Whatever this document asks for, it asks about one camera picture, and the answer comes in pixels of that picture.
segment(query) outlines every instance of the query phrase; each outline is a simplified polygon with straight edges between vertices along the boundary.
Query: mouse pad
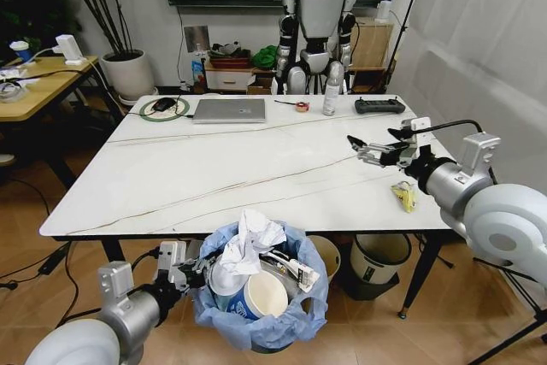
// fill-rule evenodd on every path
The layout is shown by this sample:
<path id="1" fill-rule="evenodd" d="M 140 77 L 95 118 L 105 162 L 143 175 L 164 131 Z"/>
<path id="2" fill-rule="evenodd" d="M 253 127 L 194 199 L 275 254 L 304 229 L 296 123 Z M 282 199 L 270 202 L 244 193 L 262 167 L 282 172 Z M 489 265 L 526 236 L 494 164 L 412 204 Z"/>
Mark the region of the mouse pad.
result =
<path id="1" fill-rule="evenodd" d="M 139 110 L 138 113 L 141 118 L 147 121 L 170 121 L 180 118 L 190 109 L 190 104 L 184 98 L 179 97 L 177 98 L 177 103 L 173 107 L 170 107 L 165 111 L 154 111 L 152 106 L 158 100 L 159 98 L 147 102 L 147 104 Z"/>

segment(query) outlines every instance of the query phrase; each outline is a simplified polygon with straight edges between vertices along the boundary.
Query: remote controller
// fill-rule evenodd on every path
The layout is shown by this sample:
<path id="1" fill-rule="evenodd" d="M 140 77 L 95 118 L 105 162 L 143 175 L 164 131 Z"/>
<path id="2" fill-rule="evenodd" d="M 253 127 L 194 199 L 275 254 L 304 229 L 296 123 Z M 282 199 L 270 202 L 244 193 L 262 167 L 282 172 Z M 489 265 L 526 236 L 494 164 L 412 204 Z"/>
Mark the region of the remote controller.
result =
<path id="1" fill-rule="evenodd" d="M 362 97 L 359 97 L 359 100 L 356 100 L 356 110 L 360 115 L 365 115 L 366 113 L 402 113 L 406 107 L 404 104 L 396 100 L 395 98 L 390 98 L 388 100 L 363 100 Z"/>

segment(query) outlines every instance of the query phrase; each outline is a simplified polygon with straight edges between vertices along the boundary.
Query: white table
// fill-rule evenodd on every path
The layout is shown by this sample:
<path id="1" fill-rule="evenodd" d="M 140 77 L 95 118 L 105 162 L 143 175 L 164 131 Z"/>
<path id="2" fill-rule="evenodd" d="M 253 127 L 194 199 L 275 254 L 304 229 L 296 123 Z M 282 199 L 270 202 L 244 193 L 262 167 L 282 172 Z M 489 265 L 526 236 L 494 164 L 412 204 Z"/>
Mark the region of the white table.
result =
<path id="1" fill-rule="evenodd" d="M 132 112 L 154 98 L 141 98 Z M 188 113 L 201 98 L 242 97 L 186 96 Z M 448 230 L 437 204 L 423 193 L 416 211 L 406 213 L 390 187 L 409 177 L 397 168 L 358 161 L 346 139 L 350 134 L 393 143 L 387 128 L 415 117 L 410 109 L 400 115 L 358 115 L 353 104 L 358 97 L 341 96 L 336 114 L 327 117 L 321 113 L 322 96 L 276 97 L 309 101 L 304 114 L 271 96 L 248 98 L 265 99 L 266 123 L 196 125 L 185 117 L 150 122 L 128 115 L 40 233 L 101 239 L 109 258 L 120 259 L 118 238 L 211 233 L 238 221 L 244 208 L 307 232 Z M 437 140 L 432 148 L 449 156 Z M 429 256 L 432 261 L 437 252 Z"/>

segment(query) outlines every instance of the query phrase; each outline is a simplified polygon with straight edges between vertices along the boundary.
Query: silver laptop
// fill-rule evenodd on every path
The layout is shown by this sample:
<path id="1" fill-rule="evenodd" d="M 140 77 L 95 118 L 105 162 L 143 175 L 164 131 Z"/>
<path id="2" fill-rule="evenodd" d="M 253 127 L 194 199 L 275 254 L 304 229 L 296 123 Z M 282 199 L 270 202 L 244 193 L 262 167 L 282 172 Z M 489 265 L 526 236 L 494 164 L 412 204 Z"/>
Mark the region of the silver laptop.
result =
<path id="1" fill-rule="evenodd" d="M 194 123 L 263 123 L 266 107 L 262 98 L 213 98 L 200 100 Z"/>

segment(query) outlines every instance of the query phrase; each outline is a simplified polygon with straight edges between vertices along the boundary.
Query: white drawer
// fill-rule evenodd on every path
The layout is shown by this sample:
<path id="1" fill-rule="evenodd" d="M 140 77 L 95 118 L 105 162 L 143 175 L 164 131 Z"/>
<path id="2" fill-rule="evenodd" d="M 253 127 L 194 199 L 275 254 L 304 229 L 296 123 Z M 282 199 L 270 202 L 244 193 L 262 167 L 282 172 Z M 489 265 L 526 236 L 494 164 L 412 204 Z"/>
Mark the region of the white drawer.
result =
<path id="1" fill-rule="evenodd" d="M 207 72 L 207 86 L 211 90 L 247 90 L 251 72 Z"/>

